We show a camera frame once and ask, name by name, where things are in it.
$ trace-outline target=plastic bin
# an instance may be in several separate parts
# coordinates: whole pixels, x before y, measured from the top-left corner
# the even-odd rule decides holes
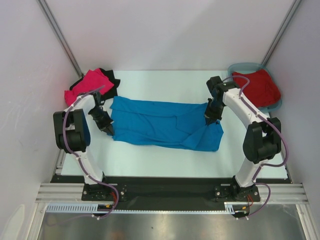
[[[269,73],[269,75],[271,76],[272,80],[274,80],[271,73],[269,72],[269,70],[265,66],[263,66],[259,63],[254,63],[254,62],[243,62],[243,63],[233,64],[228,68],[228,75],[232,76],[233,72],[237,72],[240,74],[252,74],[260,69],[266,70]],[[274,110],[279,109],[281,107],[281,105],[282,105],[282,100],[280,99],[275,104],[272,104],[272,105],[269,105],[266,107],[259,107],[259,110],[263,113],[270,113]]]

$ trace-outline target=white table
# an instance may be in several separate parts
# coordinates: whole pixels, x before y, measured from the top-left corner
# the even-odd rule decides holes
[[[210,77],[227,77],[226,71],[115,71],[114,74],[121,79],[119,96],[193,104],[206,103],[211,97],[206,85]],[[109,114],[112,102],[113,99],[109,99],[104,105]],[[91,116],[86,119],[91,134],[90,148],[106,176],[231,178],[239,171],[245,158],[242,144],[246,129],[228,107],[223,111],[221,125],[224,134],[216,152],[114,141],[99,131]],[[270,163],[282,161],[282,156],[277,154]],[[61,174],[82,175],[70,154],[65,157]],[[287,172],[284,167],[264,167],[258,177],[286,179]]]

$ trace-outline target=white wall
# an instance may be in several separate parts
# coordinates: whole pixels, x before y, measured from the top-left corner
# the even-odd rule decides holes
[[[282,91],[275,113],[289,144],[289,171],[320,223],[320,1],[302,3],[268,64]]]
[[[0,235],[24,205],[21,237],[57,156],[52,114],[77,76],[36,0],[3,1],[0,23]]]
[[[293,0],[48,0],[86,72],[261,62]]]

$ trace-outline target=folded blue garment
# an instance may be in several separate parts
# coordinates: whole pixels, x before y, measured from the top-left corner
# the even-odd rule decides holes
[[[206,125],[207,103],[186,104],[113,98],[113,139],[135,145],[157,145],[196,151],[217,151],[223,135],[220,122]]]

